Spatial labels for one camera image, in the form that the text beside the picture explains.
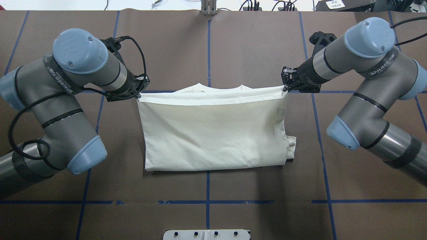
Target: sticker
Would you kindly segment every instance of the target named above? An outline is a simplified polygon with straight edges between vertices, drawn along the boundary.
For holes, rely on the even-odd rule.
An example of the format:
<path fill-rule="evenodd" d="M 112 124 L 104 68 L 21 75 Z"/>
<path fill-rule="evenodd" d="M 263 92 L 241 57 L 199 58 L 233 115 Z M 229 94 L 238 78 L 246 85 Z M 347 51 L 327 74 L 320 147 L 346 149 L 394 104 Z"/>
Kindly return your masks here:
<path fill-rule="evenodd" d="M 345 7 L 342 0 L 327 1 L 326 5 L 328 6 L 329 9 L 340 9 Z"/>

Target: white bracket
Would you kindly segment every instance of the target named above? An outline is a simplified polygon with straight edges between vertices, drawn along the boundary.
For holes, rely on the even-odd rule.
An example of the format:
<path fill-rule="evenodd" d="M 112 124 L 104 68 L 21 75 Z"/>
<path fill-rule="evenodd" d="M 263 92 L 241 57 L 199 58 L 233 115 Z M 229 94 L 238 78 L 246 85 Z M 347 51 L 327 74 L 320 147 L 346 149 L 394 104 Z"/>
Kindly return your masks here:
<path fill-rule="evenodd" d="M 202 15 L 216 15 L 216 0 L 202 0 Z"/>
<path fill-rule="evenodd" d="M 163 240 L 251 240 L 245 229 L 168 230 Z"/>

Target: gray robotic arm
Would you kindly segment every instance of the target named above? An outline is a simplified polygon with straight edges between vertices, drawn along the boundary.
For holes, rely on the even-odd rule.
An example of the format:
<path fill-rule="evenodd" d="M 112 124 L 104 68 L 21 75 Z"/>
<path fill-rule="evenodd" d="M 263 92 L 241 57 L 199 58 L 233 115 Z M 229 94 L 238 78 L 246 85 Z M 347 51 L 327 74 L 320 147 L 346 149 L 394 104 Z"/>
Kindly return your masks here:
<path fill-rule="evenodd" d="M 125 38 L 132 39 L 99 40 L 82 29 L 69 29 L 54 41 L 52 54 L 0 79 L 2 98 L 19 114 L 34 105 L 31 111 L 46 132 L 39 140 L 12 145 L 15 151 L 0 157 L 0 199 L 65 168 L 80 174 L 106 158 L 104 144 L 74 95 L 93 83 L 105 90 L 98 92 L 108 101 L 116 101 L 147 87 L 145 72 L 134 76 L 118 53 Z"/>
<path fill-rule="evenodd" d="M 319 92 L 321 84 L 356 70 L 366 79 L 327 134 L 350 150 L 367 149 L 427 186 L 427 145 L 383 119 L 396 100 L 426 88 L 427 71 L 394 46 L 394 31 L 380 18 L 368 18 L 328 42 L 298 68 L 283 68 L 284 91 Z"/>

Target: light blue joint cap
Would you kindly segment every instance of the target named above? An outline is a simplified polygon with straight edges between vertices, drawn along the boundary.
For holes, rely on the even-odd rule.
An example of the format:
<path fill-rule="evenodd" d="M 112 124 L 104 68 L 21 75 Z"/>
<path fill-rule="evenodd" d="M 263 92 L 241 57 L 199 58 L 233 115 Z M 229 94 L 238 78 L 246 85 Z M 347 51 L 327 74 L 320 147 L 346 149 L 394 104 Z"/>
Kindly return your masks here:
<path fill-rule="evenodd" d="M 107 150 L 104 143 L 102 143 L 101 137 L 97 135 L 79 150 L 67 168 L 74 175 L 78 175 L 102 162 L 106 157 Z"/>
<path fill-rule="evenodd" d="M 108 61 L 105 45 L 88 31 L 71 28 L 53 41 L 53 57 L 65 70 L 77 74 L 94 73 Z"/>
<path fill-rule="evenodd" d="M 14 109 L 21 111 L 25 108 L 21 99 L 19 98 L 18 92 L 16 92 L 15 77 L 18 69 L 6 74 L 6 76 L 0 78 L 0 96 L 10 104 Z"/>
<path fill-rule="evenodd" d="M 418 67 L 417 79 L 415 80 L 411 90 L 409 90 L 405 95 L 399 97 L 399 100 L 408 100 L 414 98 L 418 93 L 422 92 L 427 87 L 427 71 L 422 66 L 420 66 L 417 61 L 414 60 L 414 62 Z"/>
<path fill-rule="evenodd" d="M 367 18 L 344 34 L 344 44 L 357 56 L 373 59 L 385 55 L 396 41 L 395 32 L 382 18 Z"/>
<path fill-rule="evenodd" d="M 360 147 L 360 143 L 347 124 L 338 116 L 335 116 L 332 123 L 326 129 L 326 134 L 339 144 L 354 151 Z"/>

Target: white cloth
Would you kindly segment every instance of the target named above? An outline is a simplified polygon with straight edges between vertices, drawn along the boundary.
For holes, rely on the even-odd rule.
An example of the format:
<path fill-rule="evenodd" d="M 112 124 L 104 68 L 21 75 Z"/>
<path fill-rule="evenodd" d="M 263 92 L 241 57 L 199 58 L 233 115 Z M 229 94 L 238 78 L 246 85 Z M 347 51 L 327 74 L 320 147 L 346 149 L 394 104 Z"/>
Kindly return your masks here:
<path fill-rule="evenodd" d="M 296 138 L 286 136 L 283 86 L 215 89 L 196 84 L 141 94 L 147 171 L 198 171 L 284 165 Z"/>

